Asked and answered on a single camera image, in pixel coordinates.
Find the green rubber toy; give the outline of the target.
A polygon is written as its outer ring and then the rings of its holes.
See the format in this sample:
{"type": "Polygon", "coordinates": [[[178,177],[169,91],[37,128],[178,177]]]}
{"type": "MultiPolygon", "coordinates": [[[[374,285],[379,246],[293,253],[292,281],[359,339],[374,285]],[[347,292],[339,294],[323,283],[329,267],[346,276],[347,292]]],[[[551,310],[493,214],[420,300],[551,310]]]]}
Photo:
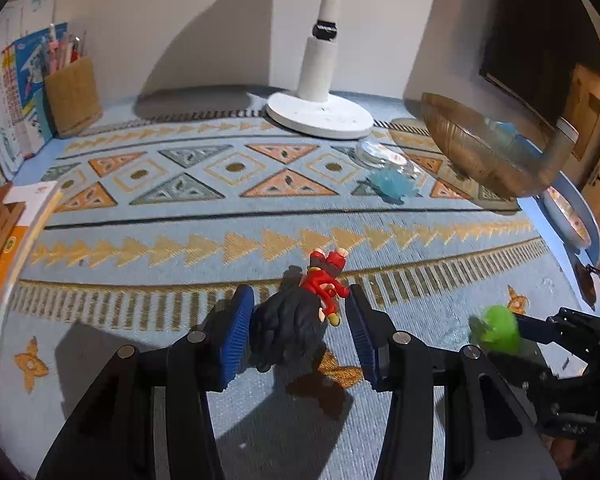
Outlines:
{"type": "Polygon", "coordinates": [[[470,341],[485,352],[516,356],[520,335],[516,315],[504,306],[487,307],[481,316],[469,319],[470,341]]]}

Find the red figure black hair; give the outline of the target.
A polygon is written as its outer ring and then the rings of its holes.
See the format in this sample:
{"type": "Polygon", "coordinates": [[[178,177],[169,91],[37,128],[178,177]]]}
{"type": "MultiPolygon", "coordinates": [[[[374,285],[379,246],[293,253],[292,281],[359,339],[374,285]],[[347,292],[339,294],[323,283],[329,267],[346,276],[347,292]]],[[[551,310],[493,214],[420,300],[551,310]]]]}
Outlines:
{"type": "Polygon", "coordinates": [[[250,321],[250,364],[265,373],[313,353],[328,326],[340,324],[338,301],[350,294],[339,281],[349,252],[312,250],[306,272],[259,304],[250,321]]]}

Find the teal translucent toy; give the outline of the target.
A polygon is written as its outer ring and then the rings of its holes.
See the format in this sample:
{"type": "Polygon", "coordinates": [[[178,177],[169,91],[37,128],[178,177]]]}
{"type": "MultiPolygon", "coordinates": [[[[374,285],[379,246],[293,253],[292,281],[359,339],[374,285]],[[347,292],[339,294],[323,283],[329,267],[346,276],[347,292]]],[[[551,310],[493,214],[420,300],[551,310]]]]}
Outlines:
{"type": "Polygon", "coordinates": [[[370,172],[364,181],[352,192],[355,196],[377,196],[384,202],[393,205],[402,205],[408,198],[419,197],[417,181],[401,174],[395,169],[377,169],[370,172]]]}

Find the clear round lidded container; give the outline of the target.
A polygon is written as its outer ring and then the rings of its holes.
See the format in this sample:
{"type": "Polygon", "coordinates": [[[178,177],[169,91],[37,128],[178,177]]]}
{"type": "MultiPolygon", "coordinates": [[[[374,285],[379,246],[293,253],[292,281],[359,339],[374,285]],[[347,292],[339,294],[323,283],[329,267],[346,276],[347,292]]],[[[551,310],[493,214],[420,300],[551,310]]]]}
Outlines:
{"type": "Polygon", "coordinates": [[[361,140],[355,145],[354,157],[362,165],[374,169],[403,171],[410,163],[405,156],[370,140],[361,140]]]}

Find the pink cartoon plate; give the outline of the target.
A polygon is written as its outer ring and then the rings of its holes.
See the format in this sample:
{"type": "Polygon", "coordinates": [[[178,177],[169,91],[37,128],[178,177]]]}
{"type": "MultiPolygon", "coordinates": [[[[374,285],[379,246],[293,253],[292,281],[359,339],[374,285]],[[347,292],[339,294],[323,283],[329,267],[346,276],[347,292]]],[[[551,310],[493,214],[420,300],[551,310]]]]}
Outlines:
{"type": "Polygon", "coordinates": [[[564,242],[576,249],[586,249],[592,245],[591,235],[582,219],[556,188],[550,186],[542,192],[542,203],[564,242]]]}

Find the beige thermos bottle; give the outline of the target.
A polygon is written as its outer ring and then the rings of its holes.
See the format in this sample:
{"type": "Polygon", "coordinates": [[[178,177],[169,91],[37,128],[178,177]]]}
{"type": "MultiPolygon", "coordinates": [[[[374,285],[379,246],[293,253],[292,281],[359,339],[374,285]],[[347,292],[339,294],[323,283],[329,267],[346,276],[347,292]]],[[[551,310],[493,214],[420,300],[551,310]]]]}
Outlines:
{"type": "Polygon", "coordinates": [[[559,117],[556,122],[553,137],[544,148],[542,161],[544,168],[555,177],[565,165],[572,149],[579,140],[579,133],[573,125],[559,117]]]}

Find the patterned blue table mat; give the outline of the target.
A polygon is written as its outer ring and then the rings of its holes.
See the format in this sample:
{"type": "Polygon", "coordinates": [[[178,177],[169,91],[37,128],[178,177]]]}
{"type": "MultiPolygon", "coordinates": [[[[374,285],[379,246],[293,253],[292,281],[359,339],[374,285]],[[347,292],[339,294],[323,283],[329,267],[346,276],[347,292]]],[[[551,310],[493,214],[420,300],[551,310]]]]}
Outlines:
{"type": "Polygon", "coordinates": [[[185,114],[122,107],[24,164],[20,183],[54,181],[62,199],[0,321],[0,443],[17,469],[36,474],[122,344],[172,344],[239,284],[267,300],[316,248],[347,250],[343,281],[438,348],[464,346],[494,304],[585,309],[531,200],[458,174],[402,106],[372,111],[372,141],[420,169],[396,202],[354,143],[280,128],[254,96],[185,114]]]}

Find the dark television screen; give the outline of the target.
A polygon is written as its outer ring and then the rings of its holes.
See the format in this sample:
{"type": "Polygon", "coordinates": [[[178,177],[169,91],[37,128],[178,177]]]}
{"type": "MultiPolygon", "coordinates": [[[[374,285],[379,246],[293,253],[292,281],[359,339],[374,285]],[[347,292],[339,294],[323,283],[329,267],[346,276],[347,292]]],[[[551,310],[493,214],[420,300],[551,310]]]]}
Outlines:
{"type": "Polygon", "coordinates": [[[480,75],[580,136],[600,114],[600,37],[582,0],[498,0],[480,75]]]}

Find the white desk lamp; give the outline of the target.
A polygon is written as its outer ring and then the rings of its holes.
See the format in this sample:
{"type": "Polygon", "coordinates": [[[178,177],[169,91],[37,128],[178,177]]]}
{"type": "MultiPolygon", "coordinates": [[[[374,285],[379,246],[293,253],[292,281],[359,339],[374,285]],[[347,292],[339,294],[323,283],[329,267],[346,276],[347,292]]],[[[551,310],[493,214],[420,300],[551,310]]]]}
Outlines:
{"type": "Polygon", "coordinates": [[[266,114],[292,131],[327,140],[360,140],[374,120],[361,105],[330,93],[338,55],[340,0],[321,0],[306,40],[299,83],[293,92],[268,97],[266,114]]]}

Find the woven pen holder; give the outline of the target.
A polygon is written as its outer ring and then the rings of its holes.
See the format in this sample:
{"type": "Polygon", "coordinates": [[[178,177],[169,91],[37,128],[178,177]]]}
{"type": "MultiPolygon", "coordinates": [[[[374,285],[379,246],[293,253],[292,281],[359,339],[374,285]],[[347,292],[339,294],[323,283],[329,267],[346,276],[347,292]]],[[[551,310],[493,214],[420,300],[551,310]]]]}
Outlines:
{"type": "Polygon", "coordinates": [[[61,139],[77,136],[102,118],[90,56],[56,70],[44,80],[50,112],[61,139]]]}

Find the row of standing books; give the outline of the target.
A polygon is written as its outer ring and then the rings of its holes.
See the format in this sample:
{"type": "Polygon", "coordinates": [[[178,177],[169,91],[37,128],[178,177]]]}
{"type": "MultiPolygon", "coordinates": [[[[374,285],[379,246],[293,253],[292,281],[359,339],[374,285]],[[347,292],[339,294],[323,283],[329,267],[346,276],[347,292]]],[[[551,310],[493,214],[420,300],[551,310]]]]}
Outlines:
{"type": "Polygon", "coordinates": [[[15,0],[0,12],[0,186],[55,134],[44,96],[44,53],[66,23],[54,20],[55,0],[15,0]]]}

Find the pens in holder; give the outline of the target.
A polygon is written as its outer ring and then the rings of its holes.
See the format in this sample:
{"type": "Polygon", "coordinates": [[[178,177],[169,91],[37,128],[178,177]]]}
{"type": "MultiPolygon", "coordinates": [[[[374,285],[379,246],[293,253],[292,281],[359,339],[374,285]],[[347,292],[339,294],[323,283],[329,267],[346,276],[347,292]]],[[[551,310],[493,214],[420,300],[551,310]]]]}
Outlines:
{"type": "Polygon", "coordinates": [[[42,33],[40,40],[42,55],[42,75],[53,75],[80,58],[86,53],[86,32],[73,35],[68,24],[50,23],[42,33]]]}

